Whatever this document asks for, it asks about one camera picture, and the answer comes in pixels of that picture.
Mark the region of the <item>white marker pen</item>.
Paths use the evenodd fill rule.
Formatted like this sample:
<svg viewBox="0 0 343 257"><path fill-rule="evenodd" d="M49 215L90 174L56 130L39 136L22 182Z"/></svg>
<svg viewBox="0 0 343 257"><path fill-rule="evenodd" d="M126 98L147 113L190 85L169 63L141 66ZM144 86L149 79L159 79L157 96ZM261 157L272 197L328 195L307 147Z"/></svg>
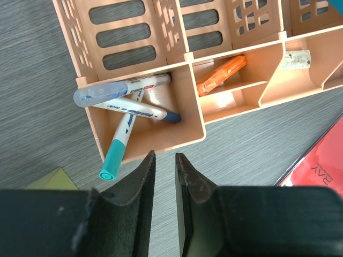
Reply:
<svg viewBox="0 0 343 257"><path fill-rule="evenodd" d="M155 107L140 101L132 100L126 97L106 101L94 105L94 107L133 114L145 118L161 120L164 122L178 123L181 121L181 115L167 111L160 107Z"/></svg>

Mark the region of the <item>red A4 folder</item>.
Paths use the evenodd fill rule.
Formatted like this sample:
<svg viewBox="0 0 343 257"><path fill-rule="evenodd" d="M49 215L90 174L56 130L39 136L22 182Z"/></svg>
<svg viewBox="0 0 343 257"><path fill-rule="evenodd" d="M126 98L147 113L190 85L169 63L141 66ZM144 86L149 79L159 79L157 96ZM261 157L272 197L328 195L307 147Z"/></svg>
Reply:
<svg viewBox="0 0 343 257"><path fill-rule="evenodd" d="M326 186L342 194L342 115L274 184Z"/></svg>

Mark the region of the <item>blue white pen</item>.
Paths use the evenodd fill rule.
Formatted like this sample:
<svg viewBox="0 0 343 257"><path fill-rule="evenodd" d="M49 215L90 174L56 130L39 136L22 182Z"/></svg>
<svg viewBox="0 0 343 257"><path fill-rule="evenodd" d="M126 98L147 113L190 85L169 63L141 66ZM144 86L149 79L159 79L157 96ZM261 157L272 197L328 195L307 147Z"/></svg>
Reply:
<svg viewBox="0 0 343 257"><path fill-rule="evenodd" d="M77 89L73 94L73 100L77 106L86 108L141 90L164 85L170 81L171 76L168 73L163 73L129 80L103 82L98 85Z"/></svg>

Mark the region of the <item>teal A4 folder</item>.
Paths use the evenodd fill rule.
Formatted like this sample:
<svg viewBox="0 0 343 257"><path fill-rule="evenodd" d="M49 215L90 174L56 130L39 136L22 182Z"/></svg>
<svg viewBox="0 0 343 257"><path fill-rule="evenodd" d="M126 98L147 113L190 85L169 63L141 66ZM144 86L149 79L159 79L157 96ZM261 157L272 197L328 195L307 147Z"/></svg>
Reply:
<svg viewBox="0 0 343 257"><path fill-rule="evenodd" d="M343 0L328 0L328 2L343 16Z"/></svg>

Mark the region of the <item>small white eraser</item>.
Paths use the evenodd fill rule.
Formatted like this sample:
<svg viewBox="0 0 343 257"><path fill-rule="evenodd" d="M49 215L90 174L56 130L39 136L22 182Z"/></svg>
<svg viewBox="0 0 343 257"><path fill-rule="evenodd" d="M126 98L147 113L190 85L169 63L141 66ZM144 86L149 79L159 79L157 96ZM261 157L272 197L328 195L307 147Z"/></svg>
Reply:
<svg viewBox="0 0 343 257"><path fill-rule="evenodd" d="M280 64L280 70L309 69L311 66L311 54L309 50L285 51L285 56Z"/></svg>

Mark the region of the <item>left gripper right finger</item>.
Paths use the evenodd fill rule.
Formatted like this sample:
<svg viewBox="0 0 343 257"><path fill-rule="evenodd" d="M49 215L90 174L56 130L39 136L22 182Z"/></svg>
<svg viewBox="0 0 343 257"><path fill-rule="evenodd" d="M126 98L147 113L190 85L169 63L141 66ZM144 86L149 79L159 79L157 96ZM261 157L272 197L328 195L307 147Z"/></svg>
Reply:
<svg viewBox="0 0 343 257"><path fill-rule="evenodd" d="M327 187L217 185L175 156L181 256L342 256L342 199Z"/></svg>

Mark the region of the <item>green metal drawer cabinet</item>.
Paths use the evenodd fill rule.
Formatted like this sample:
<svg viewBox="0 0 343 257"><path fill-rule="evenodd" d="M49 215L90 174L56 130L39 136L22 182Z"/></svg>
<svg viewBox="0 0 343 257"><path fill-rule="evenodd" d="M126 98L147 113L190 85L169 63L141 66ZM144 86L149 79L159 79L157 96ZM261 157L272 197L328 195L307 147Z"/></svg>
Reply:
<svg viewBox="0 0 343 257"><path fill-rule="evenodd" d="M27 190L78 190L62 168L57 168L26 187Z"/></svg>

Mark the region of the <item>teal capped white pen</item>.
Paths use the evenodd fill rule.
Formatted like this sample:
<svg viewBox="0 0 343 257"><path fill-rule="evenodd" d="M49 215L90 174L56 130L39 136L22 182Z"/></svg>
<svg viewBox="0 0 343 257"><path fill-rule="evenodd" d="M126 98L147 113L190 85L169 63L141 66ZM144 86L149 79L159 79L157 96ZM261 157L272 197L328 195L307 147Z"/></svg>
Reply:
<svg viewBox="0 0 343 257"><path fill-rule="evenodd" d="M105 107L108 110L124 113L113 136L99 174L99 177L103 180L114 180L117 177L136 120L135 113L129 112L129 110L136 110L135 105L141 102L143 95L144 93L141 90L131 94L130 98L120 97L101 104L101 107Z"/></svg>

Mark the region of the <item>orange plastic file organizer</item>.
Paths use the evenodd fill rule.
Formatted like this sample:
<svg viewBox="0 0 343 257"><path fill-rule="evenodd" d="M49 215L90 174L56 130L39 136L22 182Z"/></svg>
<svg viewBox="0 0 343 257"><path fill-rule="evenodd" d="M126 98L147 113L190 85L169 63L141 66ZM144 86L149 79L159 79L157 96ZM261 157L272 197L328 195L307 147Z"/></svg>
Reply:
<svg viewBox="0 0 343 257"><path fill-rule="evenodd" d="M205 125L342 86L342 15L328 1L54 1L78 87L170 72L144 102L177 124L139 117L123 162L203 140ZM309 69L280 70L309 50ZM197 82L231 59L245 67L200 97Z"/></svg>

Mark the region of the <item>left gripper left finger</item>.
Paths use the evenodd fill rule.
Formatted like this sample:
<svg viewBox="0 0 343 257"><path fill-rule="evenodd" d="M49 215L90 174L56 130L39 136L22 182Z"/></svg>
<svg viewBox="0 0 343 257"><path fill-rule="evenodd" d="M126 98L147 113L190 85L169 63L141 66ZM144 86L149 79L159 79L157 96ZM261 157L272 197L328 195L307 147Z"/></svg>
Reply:
<svg viewBox="0 0 343 257"><path fill-rule="evenodd" d="M103 192L1 190L1 256L148 256L155 165Z"/></svg>

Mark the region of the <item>orange highlighter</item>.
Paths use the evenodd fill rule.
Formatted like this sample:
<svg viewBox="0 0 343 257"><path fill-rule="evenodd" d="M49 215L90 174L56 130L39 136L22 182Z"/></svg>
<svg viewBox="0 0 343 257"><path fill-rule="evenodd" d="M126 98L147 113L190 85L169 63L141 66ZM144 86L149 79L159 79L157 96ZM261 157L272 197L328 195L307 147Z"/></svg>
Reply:
<svg viewBox="0 0 343 257"><path fill-rule="evenodd" d="M208 75L197 82L197 90L200 97L207 95L233 74L245 67L247 59L244 55L232 57Z"/></svg>

